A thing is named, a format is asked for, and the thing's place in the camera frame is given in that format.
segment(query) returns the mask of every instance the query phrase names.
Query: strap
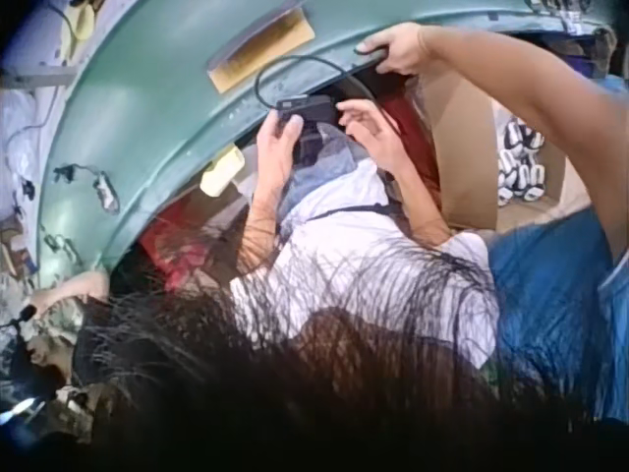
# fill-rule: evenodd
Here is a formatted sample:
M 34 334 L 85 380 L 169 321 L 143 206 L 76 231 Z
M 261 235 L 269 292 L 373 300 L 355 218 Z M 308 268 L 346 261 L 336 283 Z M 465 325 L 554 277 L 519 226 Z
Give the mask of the strap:
M 325 213 L 315 216 L 314 218 L 310 218 L 308 222 L 315 221 L 317 219 L 324 219 L 331 216 L 334 213 L 341 213 L 341 212 L 346 212 L 346 211 L 347 212 L 369 211 L 371 213 L 384 214 L 388 216 L 395 212 L 395 206 L 394 205 L 381 205 L 381 204 L 346 206 L 344 208 L 337 208 L 337 209 L 331 209 L 330 211 L 326 211 Z

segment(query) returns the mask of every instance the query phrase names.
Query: wrist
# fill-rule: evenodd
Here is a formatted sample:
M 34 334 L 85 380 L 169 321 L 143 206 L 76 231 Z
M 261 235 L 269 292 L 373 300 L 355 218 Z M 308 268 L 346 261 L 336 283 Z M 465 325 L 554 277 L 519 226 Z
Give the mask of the wrist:
M 393 169 L 390 170 L 391 175 L 395 180 L 405 180 L 409 177 L 417 174 L 417 169 L 411 161 L 411 158 L 406 156 L 402 159 Z
M 430 59 L 438 57 L 439 37 L 443 34 L 445 28 L 437 26 L 420 27 L 418 31 L 418 42 L 420 48 L 426 53 Z
M 279 206 L 282 188 L 277 186 L 258 185 L 252 199 L 252 207 L 276 211 Z

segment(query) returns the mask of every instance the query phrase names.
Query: blue shirt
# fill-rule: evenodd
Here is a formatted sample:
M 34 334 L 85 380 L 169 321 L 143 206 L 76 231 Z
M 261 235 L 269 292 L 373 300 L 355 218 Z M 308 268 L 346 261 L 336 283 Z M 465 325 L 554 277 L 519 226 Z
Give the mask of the blue shirt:
M 489 266 L 497 356 L 576 385 L 599 417 L 629 421 L 629 253 L 612 263 L 594 211 L 505 235 Z

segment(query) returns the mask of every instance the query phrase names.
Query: yellow sticky note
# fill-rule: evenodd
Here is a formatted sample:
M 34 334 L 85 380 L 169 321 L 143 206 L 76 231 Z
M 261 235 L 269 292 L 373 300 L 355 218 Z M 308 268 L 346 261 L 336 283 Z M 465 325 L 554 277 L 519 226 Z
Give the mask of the yellow sticky note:
M 228 146 L 203 172 L 200 179 L 201 191 L 210 197 L 218 197 L 243 167 L 245 157 L 241 151 L 235 145 Z
M 223 93 L 273 59 L 314 38 L 315 31 L 304 12 L 297 9 L 252 38 L 225 64 L 209 71 L 209 77 L 219 93 Z

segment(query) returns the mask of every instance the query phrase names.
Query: small light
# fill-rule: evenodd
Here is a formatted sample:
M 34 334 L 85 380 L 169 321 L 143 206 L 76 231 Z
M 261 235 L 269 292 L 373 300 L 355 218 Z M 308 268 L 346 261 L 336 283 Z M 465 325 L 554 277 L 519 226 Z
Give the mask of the small light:
M 29 399 L 21 401 L 16 406 L 14 406 L 11 410 L 5 411 L 4 413 L 0 414 L 0 426 L 6 425 L 13 419 L 14 416 L 21 415 L 22 413 L 27 411 L 29 408 L 32 407 L 34 403 L 35 403 L 35 399 L 29 398 Z

